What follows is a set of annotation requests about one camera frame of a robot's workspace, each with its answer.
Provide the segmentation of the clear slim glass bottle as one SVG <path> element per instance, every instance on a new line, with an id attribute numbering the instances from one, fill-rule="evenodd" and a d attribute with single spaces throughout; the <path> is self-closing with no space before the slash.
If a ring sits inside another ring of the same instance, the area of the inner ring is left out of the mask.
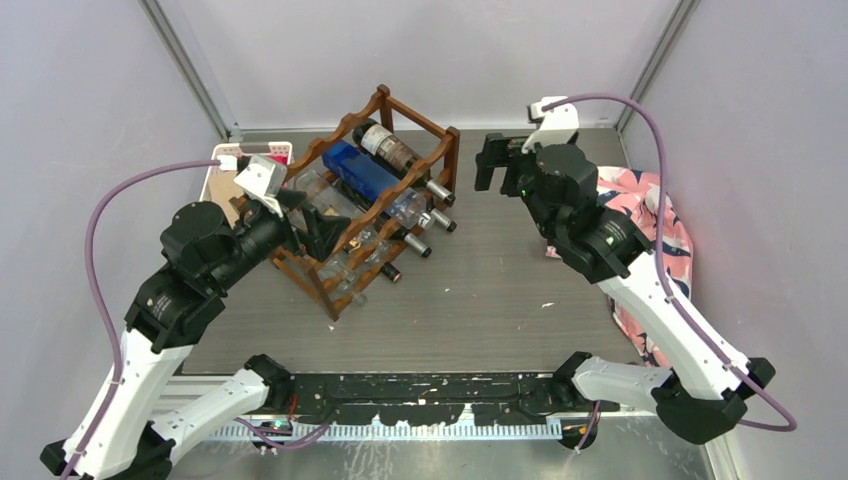
<path id="1" fill-rule="evenodd" d="M 343 310 L 341 301 L 351 293 L 360 275 L 349 267 L 346 252 L 341 251 L 324 262 L 299 253 L 294 265 L 306 294 L 328 316 L 337 317 Z"/>

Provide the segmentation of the clear square slim bottle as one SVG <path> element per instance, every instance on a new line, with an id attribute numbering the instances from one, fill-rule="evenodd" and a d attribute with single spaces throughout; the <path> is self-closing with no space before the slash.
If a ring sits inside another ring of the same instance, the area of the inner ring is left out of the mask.
<path id="1" fill-rule="evenodd" d="M 365 213 L 315 170 L 305 170 L 300 173 L 292 179 L 290 186 L 296 191 L 304 192 L 307 195 L 307 202 L 324 217 L 345 217 L 353 222 Z M 365 226 L 342 247 L 342 250 L 352 257 L 369 248 L 372 248 L 372 251 L 365 258 L 364 263 L 369 266 L 383 265 L 390 246 L 380 238 L 378 230 L 373 225 Z"/>

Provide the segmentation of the brown wooden wine rack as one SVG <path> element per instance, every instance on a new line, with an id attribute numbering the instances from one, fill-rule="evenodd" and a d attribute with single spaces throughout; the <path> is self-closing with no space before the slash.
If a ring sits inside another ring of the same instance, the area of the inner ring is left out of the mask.
<path id="1" fill-rule="evenodd" d="M 395 113 L 440 141 L 432 154 L 398 175 L 366 156 L 371 140 L 353 146 L 343 139 L 372 114 L 379 115 L 379 126 L 391 129 Z M 361 111 L 346 114 L 332 134 L 314 139 L 289 164 L 285 189 L 306 195 L 293 223 L 303 237 L 274 251 L 271 263 L 338 320 L 350 304 L 365 302 L 365 289 L 403 251 L 426 252 L 418 235 L 452 204 L 458 145 L 457 129 L 436 125 L 395 99 L 387 86 L 378 86 Z"/>

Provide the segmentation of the blue clear square bottle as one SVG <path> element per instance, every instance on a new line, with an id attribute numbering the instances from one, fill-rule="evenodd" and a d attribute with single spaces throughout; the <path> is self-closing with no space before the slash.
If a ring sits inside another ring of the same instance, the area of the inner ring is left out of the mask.
<path id="1" fill-rule="evenodd" d="M 353 145 L 340 140 L 321 155 L 324 166 L 341 178 L 369 202 L 376 203 L 386 189 L 394 188 L 399 180 Z M 406 188 L 384 210 L 402 226 L 428 229 L 434 224 L 427 210 L 425 197 Z"/>

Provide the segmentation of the dark wine bottle cream label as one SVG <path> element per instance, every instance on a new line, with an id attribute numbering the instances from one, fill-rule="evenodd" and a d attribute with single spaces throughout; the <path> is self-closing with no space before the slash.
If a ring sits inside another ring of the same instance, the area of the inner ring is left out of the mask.
<path id="1" fill-rule="evenodd" d="M 395 242 L 403 242 L 421 258 L 428 258 L 432 253 L 432 249 L 426 243 L 406 228 L 398 228 L 389 236 L 389 239 Z"/>

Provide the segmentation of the dark green wine bottle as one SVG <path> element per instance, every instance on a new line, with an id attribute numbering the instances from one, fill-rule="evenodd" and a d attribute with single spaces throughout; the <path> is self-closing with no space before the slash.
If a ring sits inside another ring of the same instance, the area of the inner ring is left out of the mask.
<path id="1" fill-rule="evenodd" d="M 446 232 L 452 233 L 456 230 L 457 223 L 438 208 L 430 209 L 429 214 L 433 218 L 434 223 L 440 226 Z"/>

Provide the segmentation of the olive green wine bottle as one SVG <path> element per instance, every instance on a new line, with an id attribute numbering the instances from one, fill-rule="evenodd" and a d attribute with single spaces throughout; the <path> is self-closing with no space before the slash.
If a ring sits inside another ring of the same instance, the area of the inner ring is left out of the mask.
<path id="1" fill-rule="evenodd" d="M 390 165 L 401 177 L 421 159 L 417 152 L 373 119 L 366 119 L 355 127 L 352 138 L 359 147 Z M 419 177 L 414 186 L 429 191 L 438 201 L 448 206 L 455 202 L 455 194 L 434 180 L 428 170 Z"/>

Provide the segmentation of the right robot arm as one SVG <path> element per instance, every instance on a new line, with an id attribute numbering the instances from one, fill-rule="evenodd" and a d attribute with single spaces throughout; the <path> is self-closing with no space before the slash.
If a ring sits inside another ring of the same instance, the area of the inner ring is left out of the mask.
<path id="1" fill-rule="evenodd" d="M 519 198 L 563 263 L 631 313 L 669 359 L 666 368 L 613 363 L 577 352 L 554 374 L 558 403 L 577 411 L 606 401 L 655 413 L 678 437 L 704 444 L 740 425 L 747 400 L 774 377 L 764 358 L 735 351 L 656 269 L 656 253 L 625 213 L 600 201 L 597 166 L 573 141 L 525 148 L 490 133 L 476 155 L 474 187 Z"/>

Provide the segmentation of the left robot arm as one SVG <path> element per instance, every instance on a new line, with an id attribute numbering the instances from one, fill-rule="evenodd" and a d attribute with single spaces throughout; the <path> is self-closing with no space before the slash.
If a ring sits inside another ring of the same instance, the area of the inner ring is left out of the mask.
<path id="1" fill-rule="evenodd" d="M 238 416 L 289 406 L 291 373 L 260 354 L 195 401 L 154 414 L 177 367 L 224 310 L 228 291 L 293 239 L 289 219 L 256 200 L 235 224 L 210 201 L 181 208 L 161 235 L 165 265 L 141 284 L 126 314 L 120 357 L 97 396 L 107 408 L 93 406 L 73 435 L 45 446 L 46 468 L 60 478 L 164 479 Z"/>

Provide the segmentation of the beige cloth in basket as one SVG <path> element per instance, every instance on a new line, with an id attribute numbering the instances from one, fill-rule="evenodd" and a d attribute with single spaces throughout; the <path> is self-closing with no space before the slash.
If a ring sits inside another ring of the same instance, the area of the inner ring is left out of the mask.
<path id="1" fill-rule="evenodd" d="M 239 214 L 230 200 L 244 194 L 243 189 L 235 182 L 236 176 L 236 171 L 218 171 L 210 175 L 206 184 L 208 200 L 221 207 L 231 226 L 235 225 Z"/>

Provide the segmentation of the white perforated plastic basket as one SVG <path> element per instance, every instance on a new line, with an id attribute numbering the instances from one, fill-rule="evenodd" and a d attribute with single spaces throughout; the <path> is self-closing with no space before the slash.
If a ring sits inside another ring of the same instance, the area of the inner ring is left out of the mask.
<path id="1" fill-rule="evenodd" d="M 289 165 L 292 162 L 293 145 L 288 141 L 269 141 L 269 142 L 237 142 L 237 143 L 221 143 L 214 147 L 211 159 L 219 160 L 221 157 L 242 157 L 251 156 L 254 154 L 278 154 L 289 157 Z M 204 181 L 200 190 L 198 199 L 200 201 L 208 200 L 207 181 L 211 174 L 222 170 L 218 165 L 210 166 L 205 174 Z"/>

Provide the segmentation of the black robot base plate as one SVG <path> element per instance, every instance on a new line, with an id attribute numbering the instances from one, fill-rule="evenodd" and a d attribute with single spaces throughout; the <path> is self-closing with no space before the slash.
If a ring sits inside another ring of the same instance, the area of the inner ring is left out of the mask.
<path id="1" fill-rule="evenodd" d="M 453 425 L 470 410 L 475 426 L 540 425 L 593 403 L 545 372 L 298 373 L 287 395 L 251 414 L 292 414 L 319 425 Z"/>

